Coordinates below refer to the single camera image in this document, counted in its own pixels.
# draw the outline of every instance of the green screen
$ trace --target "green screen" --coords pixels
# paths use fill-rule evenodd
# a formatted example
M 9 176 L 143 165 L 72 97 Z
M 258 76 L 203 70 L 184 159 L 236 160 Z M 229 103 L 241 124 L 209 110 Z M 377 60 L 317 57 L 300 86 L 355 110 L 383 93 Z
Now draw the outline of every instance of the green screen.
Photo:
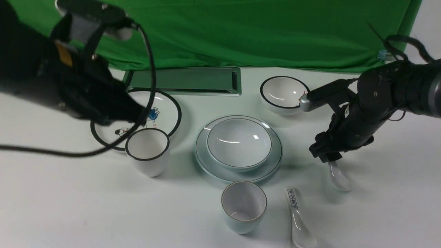
M 380 65 L 382 36 L 409 34 L 422 0 L 112 0 L 141 23 L 159 68 L 293 67 L 359 72 Z M 48 35 L 54 0 L 10 1 Z M 121 70 L 149 67 L 141 36 L 103 38 L 98 53 Z

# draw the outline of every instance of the cup rim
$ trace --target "cup rim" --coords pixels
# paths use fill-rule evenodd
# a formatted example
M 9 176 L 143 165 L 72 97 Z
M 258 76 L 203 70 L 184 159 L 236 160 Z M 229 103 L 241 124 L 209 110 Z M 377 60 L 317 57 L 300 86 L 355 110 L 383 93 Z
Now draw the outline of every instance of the cup rim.
M 216 126 L 218 126 L 218 125 L 221 124 L 222 122 L 225 122 L 225 121 L 228 121 L 228 120 L 234 120 L 234 119 L 249 120 L 249 119 L 245 119 L 245 118 L 231 118 L 231 119 L 223 120 L 223 121 L 217 123 L 216 125 L 214 125 L 214 127 L 212 127 L 211 130 L 213 130 Z M 235 169 L 248 169 L 248 168 L 252 168 L 252 167 L 258 166 L 258 165 L 262 164 L 263 162 L 265 162 L 265 160 L 269 157 L 269 155 L 270 155 L 271 152 L 273 151 L 273 140 L 271 139 L 271 135 L 269 134 L 268 130 L 266 130 L 264 127 L 262 127 L 259 123 L 255 122 L 255 121 L 252 121 L 252 120 L 249 120 L 249 121 L 254 122 L 255 124 L 259 125 L 263 130 L 265 130 L 266 134 L 267 134 L 268 137 L 269 137 L 269 141 L 270 141 L 269 151 L 268 151 L 268 154 L 267 154 L 267 155 L 266 155 L 261 161 L 255 163 L 255 164 L 253 164 L 253 165 L 249 165 L 249 166 L 234 166 L 234 165 L 229 165 L 229 164 L 227 164 L 227 163 L 222 162 L 221 160 L 219 160 L 218 158 L 216 158 L 216 157 L 214 156 L 214 154 L 211 152 L 210 145 L 209 145 L 209 142 L 208 142 L 208 140 L 209 140 L 209 138 L 210 138 L 210 135 L 212 134 L 212 133 L 211 133 L 211 130 L 210 130 L 210 132 L 209 132 L 208 135 L 207 135 L 207 148 L 208 148 L 208 151 L 209 151 L 210 155 L 211 155 L 214 159 L 216 159 L 217 161 L 219 161 L 221 164 L 226 165 L 226 166 L 229 166 L 229 167 L 232 167 L 232 168 L 235 168 Z
M 267 103 L 269 103 L 269 104 L 271 104 L 271 105 L 273 105 L 273 106 L 276 106 L 277 108 L 281 108 L 281 109 L 297 109 L 297 108 L 300 108 L 300 105 L 298 105 L 298 106 L 294 106 L 294 107 L 284 107 L 284 106 L 280 106 L 280 105 L 277 105 L 277 104 L 271 102 L 270 100 L 268 100 L 268 99 L 265 97 L 265 95 L 263 94 L 263 87 L 264 87 L 264 85 L 265 85 L 268 81 L 270 81 L 270 80 L 272 80 L 272 79 L 275 79 L 275 78 L 289 78 L 289 79 L 294 79 L 295 81 L 301 83 L 301 84 L 306 88 L 306 92 L 307 92 L 307 93 L 309 93 L 309 91 L 310 91 L 309 88 L 308 88 L 308 86 L 307 86 L 306 84 L 304 84 L 302 81 L 300 81 L 300 80 L 298 80 L 298 79 L 296 79 L 296 78 L 288 77 L 288 76 L 274 76 L 274 77 L 271 77 L 271 78 L 269 78 L 269 79 L 263 81 L 262 85 L 260 86 L 260 96 L 262 96 L 263 100 L 265 100 Z
M 133 156 L 133 155 L 130 153 L 130 151 L 129 151 L 129 149 L 128 149 L 128 144 L 129 144 L 130 139 L 133 137 L 133 135 L 135 135 L 137 132 L 146 131 L 146 130 L 155 130 L 155 131 L 159 131 L 159 132 L 161 132 L 162 134 L 164 134 L 164 136 L 167 138 L 167 145 L 165 146 L 165 149 L 164 149 L 159 155 L 157 155 L 157 156 L 155 156 L 155 157 L 153 157 L 153 158 L 137 158 L 137 157 Z M 129 155 L 131 158 L 133 158 L 133 159 L 135 159 L 135 160 L 138 160 L 138 161 L 150 161 L 150 160 L 157 159 L 157 158 L 159 158 L 160 156 L 164 155 L 164 153 L 165 153 L 165 152 L 168 150 L 168 148 L 170 147 L 170 138 L 169 138 L 169 136 L 168 136 L 164 131 L 162 131 L 162 130 L 160 130 L 160 129 L 157 129 L 157 128 L 143 128 L 143 129 L 137 130 L 137 131 L 134 132 L 132 135 L 130 135 L 130 137 L 127 138 L 127 140 L 126 140 L 126 146 L 125 146 L 125 147 L 126 147 L 126 153 L 127 153 L 127 155 Z
M 257 216 L 256 218 L 251 219 L 251 220 L 247 220 L 247 221 L 241 221 L 241 220 L 238 220 L 238 219 L 234 218 L 233 216 L 230 216 L 230 215 L 227 213 L 227 211 L 225 210 L 224 205 L 223 205 L 223 203 L 222 203 L 222 199 L 224 198 L 224 193 L 225 193 L 225 191 L 226 191 L 230 186 L 232 186 L 233 184 L 236 184 L 236 183 L 249 183 L 249 184 L 252 184 L 252 185 L 258 187 L 258 188 L 262 191 L 263 195 L 265 196 L 265 209 L 264 209 L 264 210 L 262 211 L 262 213 L 261 213 L 259 216 Z M 233 220 L 235 220 L 235 221 L 239 221 L 239 222 L 253 222 L 254 220 L 260 218 L 260 217 L 265 213 L 266 208 L 267 208 L 267 206 L 268 206 L 268 199 L 266 198 L 265 191 L 263 191 L 263 189 L 262 189 L 261 187 L 259 187 L 257 184 L 252 183 L 252 182 L 249 182 L 249 181 L 237 181 L 237 182 L 234 182 L 234 183 L 229 184 L 229 185 L 224 189 L 224 191 L 222 192 L 222 196 L 220 197 L 220 204 L 222 205 L 222 209 L 224 210 L 224 212 L 225 212 L 230 218 L 232 218 Z

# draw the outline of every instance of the white spoon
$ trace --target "white spoon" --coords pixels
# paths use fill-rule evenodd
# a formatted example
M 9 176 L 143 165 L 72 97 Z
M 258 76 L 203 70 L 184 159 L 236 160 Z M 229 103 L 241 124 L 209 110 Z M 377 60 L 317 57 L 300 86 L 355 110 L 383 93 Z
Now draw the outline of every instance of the white spoon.
M 285 195 L 288 198 L 289 209 L 291 212 L 291 236 L 292 242 L 299 248 L 314 248 L 317 239 L 311 234 L 300 216 L 298 198 L 295 195 L 297 189 L 286 188 Z
M 336 190 L 352 191 L 352 182 L 338 168 L 337 162 L 328 162 L 329 181 Z

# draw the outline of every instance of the cup with black rim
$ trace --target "cup with black rim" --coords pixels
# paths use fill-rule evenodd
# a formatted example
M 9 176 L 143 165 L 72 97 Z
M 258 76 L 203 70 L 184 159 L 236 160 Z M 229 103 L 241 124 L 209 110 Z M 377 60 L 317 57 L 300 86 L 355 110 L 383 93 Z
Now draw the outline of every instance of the cup with black rim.
M 135 168 L 149 177 L 159 176 L 168 168 L 169 148 L 168 135 L 156 128 L 138 130 L 126 142 L 126 153 Z
M 267 199 L 259 186 L 248 181 L 238 181 L 224 189 L 221 203 L 227 226 L 237 234 L 246 234 L 262 221 Z

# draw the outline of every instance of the white table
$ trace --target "white table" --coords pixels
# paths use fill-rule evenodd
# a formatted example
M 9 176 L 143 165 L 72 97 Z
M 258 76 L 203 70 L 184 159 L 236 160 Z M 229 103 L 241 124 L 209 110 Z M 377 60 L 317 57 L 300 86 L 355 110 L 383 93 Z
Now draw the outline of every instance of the white table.
M 414 34 L 437 58 L 439 22 L 435 13 L 428 13 L 439 5 L 425 1 L 414 26 L 421 30 Z M 283 195 L 287 185 L 300 189 L 303 218 L 319 247 L 439 247 L 440 120 L 408 114 L 400 122 L 387 122 L 373 144 L 344 154 L 341 168 L 355 189 L 336 194 L 327 190 L 326 165 L 308 151 L 315 135 L 327 129 L 331 109 L 294 117 L 262 109 L 260 83 L 275 75 L 299 78 L 311 89 L 354 77 L 245 68 L 240 97 L 173 95 L 183 111 L 182 123 L 172 137 L 171 166 L 154 179 L 138 173 L 115 151 L 87 159 L 0 152 L 0 247 L 293 247 Z M 243 236 L 220 219 L 226 185 L 210 179 L 193 159 L 203 125 L 229 114 L 267 121 L 285 149 L 279 171 L 261 184 L 269 202 L 266 216 L 254 233 Z M 0 95 L 0 116 L 2 143 L 71 151 L 100 147 L 88 122 L 9 96 Z

